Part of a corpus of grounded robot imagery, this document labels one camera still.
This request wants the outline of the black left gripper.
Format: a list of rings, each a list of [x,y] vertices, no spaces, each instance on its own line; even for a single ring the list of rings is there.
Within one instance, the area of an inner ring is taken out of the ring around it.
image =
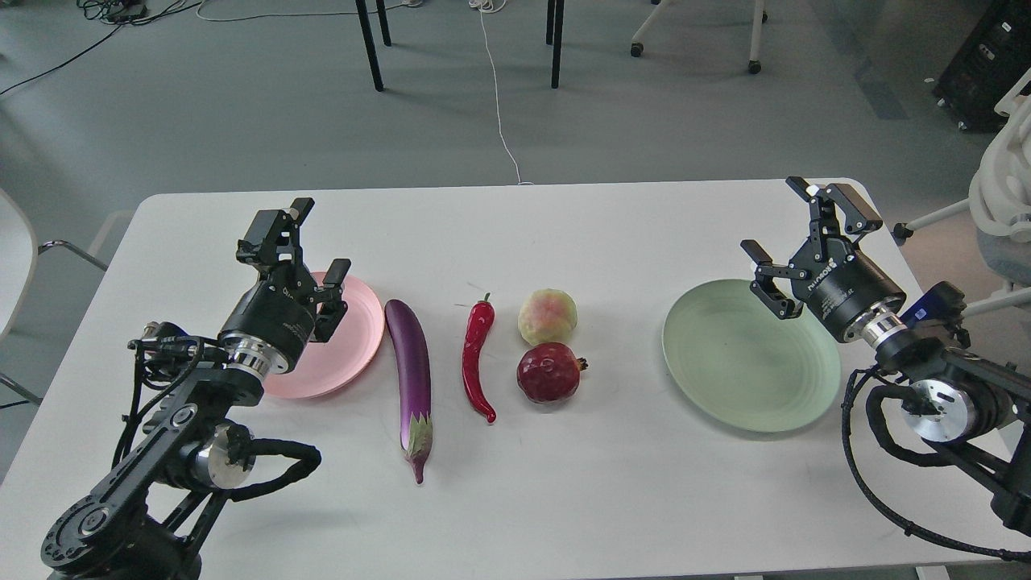
[[[286,209],[262,209],[237,242],[236,260],[259,280],[218,333],[230,367],[255,377],[293,371],[307,344],[330,341],[350,311],[343,297],[350,259],[333,260],[317,289],[306,271],[300,227],[313,206],[312,198],[298,197]]]

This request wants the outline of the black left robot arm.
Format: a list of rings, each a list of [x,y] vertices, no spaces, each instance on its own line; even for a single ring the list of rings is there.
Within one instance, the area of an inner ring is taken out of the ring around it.
[[[347,312],[348,259],[323,279],[306,267],[300,228],[314,201],[255,214],[236,260],[258,272],[217,338],[151,325],[129,344],[134,393],[110,472],[48,528],[52,579],[196,579],[201,546],[228,502],[308,477],[313,445],[257,438],[228,418],[260,403],[265,379],[294,371]]]

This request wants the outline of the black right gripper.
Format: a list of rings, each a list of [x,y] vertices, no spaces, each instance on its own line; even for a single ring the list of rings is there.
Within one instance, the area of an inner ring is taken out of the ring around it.
[[[853,326],[863,313],[883,305],[898,312],[906,294],[860,249],[867,234],[879,230],[883,219],[857,187],[844,183],[818,186],[801,176],[785,183],[809,205],[809,236],[792,264],[775,264],[755,239],[740,247],[756,265],[750,288],[777,319],[801,316],[801,304],[776,286],[776,279],[791,283],[797,300],[814,315],[840,344],[858,338]],[[809,278],[804,280],[804,271]]]

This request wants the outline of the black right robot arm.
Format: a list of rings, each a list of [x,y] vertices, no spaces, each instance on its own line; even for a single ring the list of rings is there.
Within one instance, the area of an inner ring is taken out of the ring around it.
[[[1027,551],[991,549],[924,528],[892,510],[866,484],[851,444],[855,401],[880,448],[917,467],[954,467],[992,496],[990,507],[1006,528],[1030,528],[1029,433],[1010,459],[983,450],[975,439],[1015,420],[1029,427],[1029,378],[969,351],[963,293],[941,282],[913,307],[880,267],[865,255],[862,238],[882,216],[855,187],[818,186],[799,176],[785,183],[809,208],[809,234],[781,265],[754,239],[741,242],[755,265],[752,294],[778,319],[809,311],[840,344],[866,342],[874,364],[851,372],[841,404],[841,443],[855,484],[906,536],[1002,561],[1028,562]]]

